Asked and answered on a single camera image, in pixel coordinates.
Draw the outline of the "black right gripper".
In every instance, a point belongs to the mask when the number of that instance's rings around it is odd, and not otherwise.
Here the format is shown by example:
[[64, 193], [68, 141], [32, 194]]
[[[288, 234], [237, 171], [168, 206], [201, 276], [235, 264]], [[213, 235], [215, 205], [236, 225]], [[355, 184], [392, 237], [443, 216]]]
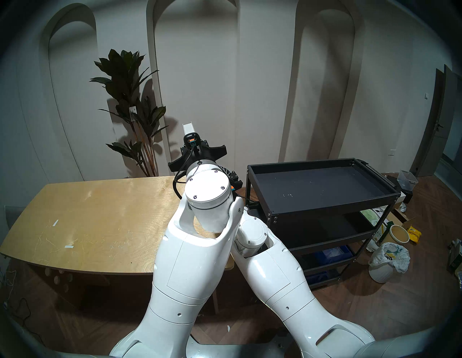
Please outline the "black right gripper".
[[220, 167], [220, 168], [229, 177], [232, 191], [236, 191], [242, 188], [242, 181], [239, 180], [239, 177], [235, 171], [229, 171], [225, 167]]

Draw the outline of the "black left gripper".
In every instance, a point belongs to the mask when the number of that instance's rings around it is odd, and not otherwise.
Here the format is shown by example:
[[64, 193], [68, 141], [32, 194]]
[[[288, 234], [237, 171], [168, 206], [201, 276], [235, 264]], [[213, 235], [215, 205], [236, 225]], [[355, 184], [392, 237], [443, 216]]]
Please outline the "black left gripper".
[[206, 140], [202, 140], [198, 133], [192, 132], [184, 135], [184, 146], [181, 147], [181, 156], [168, 163], [171, 172], [187, 171], [191, 165], [205, 160], [216, 162], [227, 154], [225, 145], [210, 147]]

